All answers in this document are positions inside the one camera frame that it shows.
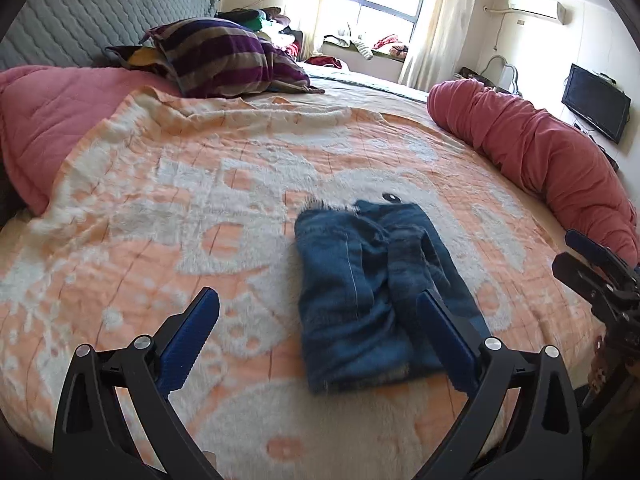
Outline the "pink quilted pillow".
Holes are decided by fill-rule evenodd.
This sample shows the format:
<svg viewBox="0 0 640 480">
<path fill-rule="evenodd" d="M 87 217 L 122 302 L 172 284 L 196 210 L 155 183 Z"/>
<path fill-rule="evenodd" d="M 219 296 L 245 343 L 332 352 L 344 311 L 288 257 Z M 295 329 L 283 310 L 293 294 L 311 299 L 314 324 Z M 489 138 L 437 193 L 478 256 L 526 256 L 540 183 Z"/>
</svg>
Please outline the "pink quilted pillow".
<svg viewBox="0 0 640 480">
<path fill-rule="evenodd" d="M 1 73 L 1 154 L 18 196 L 42 214 L 55 175 L 77 142 L 134 90 L 178 96 L 172 82 L 124 68 L 25 65 Z"/>
</svg>

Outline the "black television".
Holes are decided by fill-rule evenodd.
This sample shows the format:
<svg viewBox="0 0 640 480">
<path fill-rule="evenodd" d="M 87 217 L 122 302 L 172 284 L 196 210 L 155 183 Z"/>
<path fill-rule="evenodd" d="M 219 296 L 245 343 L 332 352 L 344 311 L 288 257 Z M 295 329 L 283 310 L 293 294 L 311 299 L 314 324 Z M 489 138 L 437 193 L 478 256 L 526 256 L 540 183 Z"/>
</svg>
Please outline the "black television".
<svg viewBox="0 0 640 480">
<path fill-rule="evenodd" d="M 614 143 L 620 142 L 629 120 L 631 99 L 602 76 L 570 66 L 562 103 Z"/>
</svg>

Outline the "blue denim pants lace hem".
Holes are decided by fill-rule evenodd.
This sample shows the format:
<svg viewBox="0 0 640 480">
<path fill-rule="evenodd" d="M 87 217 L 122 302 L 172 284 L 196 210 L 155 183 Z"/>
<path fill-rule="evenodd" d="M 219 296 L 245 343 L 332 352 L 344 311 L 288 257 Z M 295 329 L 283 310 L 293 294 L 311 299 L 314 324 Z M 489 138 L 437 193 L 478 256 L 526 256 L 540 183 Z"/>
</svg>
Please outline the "blue denim pants lace hem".
<svg viewBox="0 0 640 480">
<path fill-rule="evenodd" d="M 489 330 L 431 219 L 416 204 L 312 205 L 297 217 L 303 360 L 314 394 L 442 370 L 419 315 L 431 292 L 482 337 Z"/>
</svg>

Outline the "purple striped pillow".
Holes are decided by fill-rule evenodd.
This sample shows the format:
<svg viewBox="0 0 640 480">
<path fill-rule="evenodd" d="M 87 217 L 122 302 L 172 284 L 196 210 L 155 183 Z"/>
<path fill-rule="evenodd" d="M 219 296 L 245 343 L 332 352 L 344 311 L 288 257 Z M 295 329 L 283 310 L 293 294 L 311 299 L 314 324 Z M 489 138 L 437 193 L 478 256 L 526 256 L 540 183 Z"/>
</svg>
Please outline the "purple striped pillow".
<svg viewBox="0 0 640 480">
<path fill-rule="evenodd" d="M 173 82 L 186 98 L 321 91 L 285 51 L 219 18 L 156 26 L 145 32 L 138 46 L 109 46 L 103 52 L 127 70 L 152 72 Z"/>
</svg>

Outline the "clothes on window sill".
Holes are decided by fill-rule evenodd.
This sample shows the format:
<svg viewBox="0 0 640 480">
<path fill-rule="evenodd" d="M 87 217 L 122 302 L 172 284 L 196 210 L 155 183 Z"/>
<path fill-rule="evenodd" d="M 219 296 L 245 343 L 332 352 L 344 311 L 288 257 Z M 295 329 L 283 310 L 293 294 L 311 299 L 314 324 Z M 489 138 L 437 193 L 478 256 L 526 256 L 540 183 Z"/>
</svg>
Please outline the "clothes on window sill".
<svg viewBox="0 0 640 480">
<path fill-rule="evenodd" d="M 375 42 L 367 42 L 361 36 L 329 34 L 323 37 L 323 43 L 347 50 L 355 50 L 366 60 L 370 60 L 375 55 L 384 55 L 404 62 L 408 54 L 408 46 L 396 35 L 387 35 Z"/>
</svg>

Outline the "grey quilted headboard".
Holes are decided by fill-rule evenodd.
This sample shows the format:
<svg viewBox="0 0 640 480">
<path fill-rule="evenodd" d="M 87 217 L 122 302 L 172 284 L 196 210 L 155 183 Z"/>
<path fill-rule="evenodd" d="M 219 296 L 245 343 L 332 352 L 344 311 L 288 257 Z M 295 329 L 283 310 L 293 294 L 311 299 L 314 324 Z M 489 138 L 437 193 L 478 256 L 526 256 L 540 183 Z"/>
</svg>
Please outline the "grey quilted headboard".
<svg viewBox="0 0 640 480">
<path fill-rule="evenodd" d="M 155 26 L 217 14 L 221 0 L 26 0 L 1 40 L 1 68 L 96 67 Z"/>
</svg>

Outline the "clothes pile by window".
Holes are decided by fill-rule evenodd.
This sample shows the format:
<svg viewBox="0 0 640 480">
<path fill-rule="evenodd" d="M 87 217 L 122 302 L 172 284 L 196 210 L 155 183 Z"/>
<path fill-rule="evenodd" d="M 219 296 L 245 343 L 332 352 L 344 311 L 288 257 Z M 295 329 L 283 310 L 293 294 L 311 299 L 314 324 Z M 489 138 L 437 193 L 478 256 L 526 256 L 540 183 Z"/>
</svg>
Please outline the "clothes pile by window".
<svg viewBox="0 0 640 480">
<path fill-rule="evenodd" d="M 305 36 L 301 30 L 291 27 L 291 20 L 277 6 L 263 9 L 234 9 L 219 12 L 217 18 L 239 24 L 259 38 L 270 41 L 298 62 L 314 66 L 349 70 L 348 65 L 335 56 L 316 53 L 304 55 Z"/>
</svg>

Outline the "orange white fleece blanket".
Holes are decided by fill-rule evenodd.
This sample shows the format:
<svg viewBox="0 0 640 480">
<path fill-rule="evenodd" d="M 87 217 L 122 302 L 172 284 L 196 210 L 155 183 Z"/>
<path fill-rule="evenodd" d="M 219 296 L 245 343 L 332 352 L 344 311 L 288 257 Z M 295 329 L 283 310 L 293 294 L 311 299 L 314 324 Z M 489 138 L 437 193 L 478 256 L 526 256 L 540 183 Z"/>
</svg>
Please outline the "orange white fleece blanket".
<svg viewBox="0 0 640 480">
<path fill-rule="evenodd" d="M 563 230 L 427 112 L 392 96 L 184 100 L 141 89 L 93 127 L 38 218 L 1 233 L 1 409 L 50 448 L 72 353 L 155 332 L 203 287 L 219 321 L 171 404 L 229 479 L 408 479 L 464 397 L 442 375 L 315 396 L 300 356 L 307 200 L 395 194 L 430 217 L 490 330 L 557 346 L 569 370 L 600 324 L 551 273 Z"/>
</svg>

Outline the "red rolled duvet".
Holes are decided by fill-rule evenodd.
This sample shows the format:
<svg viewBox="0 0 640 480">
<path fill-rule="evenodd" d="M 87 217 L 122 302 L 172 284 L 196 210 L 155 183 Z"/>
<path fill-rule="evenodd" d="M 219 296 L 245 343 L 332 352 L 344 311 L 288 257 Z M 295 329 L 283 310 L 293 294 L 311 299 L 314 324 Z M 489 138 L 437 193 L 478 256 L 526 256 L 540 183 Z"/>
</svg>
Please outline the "red rolled duvet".
<svg viewBox="0 0 640 480">
<path fill-rule="evenodd" d="M 638 266 L 636 208 L 588 136 L 531 102 L 474 79 L 436 84 L 426 107 L 440 128 L 544 202 L 564 229 L 581 232 Z"/>
</svg>

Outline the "white air conditioner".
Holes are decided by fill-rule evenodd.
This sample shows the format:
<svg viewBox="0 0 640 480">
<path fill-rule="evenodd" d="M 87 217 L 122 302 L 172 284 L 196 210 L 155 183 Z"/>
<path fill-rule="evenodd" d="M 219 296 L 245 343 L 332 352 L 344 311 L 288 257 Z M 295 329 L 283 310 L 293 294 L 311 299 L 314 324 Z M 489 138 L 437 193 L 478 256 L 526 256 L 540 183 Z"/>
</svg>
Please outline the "white air conditioner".
<svg viewBox="0 0 640 480">
<path fill-rule="evenodd" d="M 508 0 L 511 11 L 548 18 L 562 25 L 566 23 L 566 9 L 558 0 Z"/>
</svg>

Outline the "white window curtain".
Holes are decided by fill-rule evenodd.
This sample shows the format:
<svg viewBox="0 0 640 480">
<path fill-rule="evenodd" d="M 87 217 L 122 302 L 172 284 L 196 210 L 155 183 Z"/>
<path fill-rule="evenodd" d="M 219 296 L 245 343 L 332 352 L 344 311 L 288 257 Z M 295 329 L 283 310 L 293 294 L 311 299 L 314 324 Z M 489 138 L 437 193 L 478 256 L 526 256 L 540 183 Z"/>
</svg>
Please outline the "white window curtain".
<svg viewBox="0 0 640 480">
<path fill-rule="evenodd" d="M 475 0 L 424 0 L 398 82 L 430 91 L 456 71 Z"/>
</svg>

